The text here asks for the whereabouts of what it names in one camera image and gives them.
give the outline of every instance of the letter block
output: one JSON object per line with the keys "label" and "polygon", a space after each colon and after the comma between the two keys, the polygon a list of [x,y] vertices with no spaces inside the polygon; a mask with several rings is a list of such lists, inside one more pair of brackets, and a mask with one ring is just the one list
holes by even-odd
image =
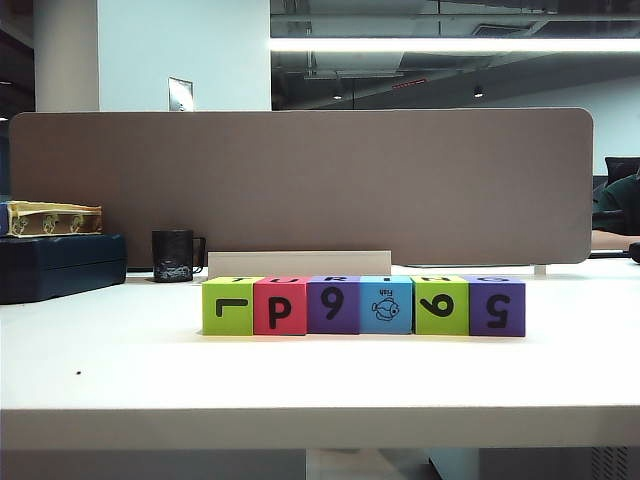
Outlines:
{"label": "letter block", "polygon": [[307,281],[310,277],[267,277],[253,285],[255,335],[307,333]]}
{"label": "letter block", "polygon": [[470,335],[525,336],[525,283],[522,280],[465,275],[469,281]]}
{"label": "letter block", "polygon": [[411,333],[413,282],[408,276],[360,277],[360,333]]}
{"label": "letter block", "polygon": [[253,335],[253,284],[264,277],[218,277],[202,284],[204,335]]}
{"label": "letter block", "polygon": [[359,277],[311,277],[307,303],[309,333],[359,333]]}
{"label": "letter block", "polygon": [[469,335],[469,283],[462,277],[412,276],[415,332],[418,335]]}

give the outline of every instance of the office background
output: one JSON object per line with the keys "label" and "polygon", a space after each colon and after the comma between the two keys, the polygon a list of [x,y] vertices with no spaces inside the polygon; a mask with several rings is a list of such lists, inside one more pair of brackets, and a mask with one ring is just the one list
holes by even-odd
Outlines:
{"label": "office background", "polygon": [[[437,13],[442,18],[429,16]],[[466,17],[447,17],[460,14]],[[573,18],[530,20],[541,14]],[[270,53],[268,47],[270,36],[630,38],[640,32],[634,0],[8,0],[0,20],[2,138],[22,111],[167,110],[172,76],[193,82],[196,110],[577,106],[595,121],[594,174],[606,173],[605,156],[640,151],[635,53]],[[478,88],[483,96],[474,98]],[[6,196],[6,142],[0,175]]]}

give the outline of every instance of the black mug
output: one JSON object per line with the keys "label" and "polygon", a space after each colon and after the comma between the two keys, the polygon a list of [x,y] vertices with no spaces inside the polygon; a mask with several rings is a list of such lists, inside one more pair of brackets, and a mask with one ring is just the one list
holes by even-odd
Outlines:
{"label": "black mug", "polygon": [[[197,248],[197,267],[193,268],[194,241]],[[153,249],[153,279],[160,283],[188,282],[194,273],[204,267],[206,246],[204,237],[194,237],[193,230],[154,230],[151,234]]]}

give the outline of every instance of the office chair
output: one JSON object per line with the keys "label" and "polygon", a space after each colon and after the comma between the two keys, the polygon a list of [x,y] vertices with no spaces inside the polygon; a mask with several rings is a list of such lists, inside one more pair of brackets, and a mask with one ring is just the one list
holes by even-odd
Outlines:
{"label": "office chair", "polygon": [[605,157],[604,161],[607,164],[606,185],[633,175],[640,168],[640,157]]}

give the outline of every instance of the dark blue box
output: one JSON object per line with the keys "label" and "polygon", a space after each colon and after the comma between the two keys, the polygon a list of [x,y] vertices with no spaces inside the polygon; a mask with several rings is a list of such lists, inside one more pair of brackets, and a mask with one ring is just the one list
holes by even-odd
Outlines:
{"label": "dark blue box", "polygon": [[0,238],[0,304],[116,285],[126,273],[122,235]]}

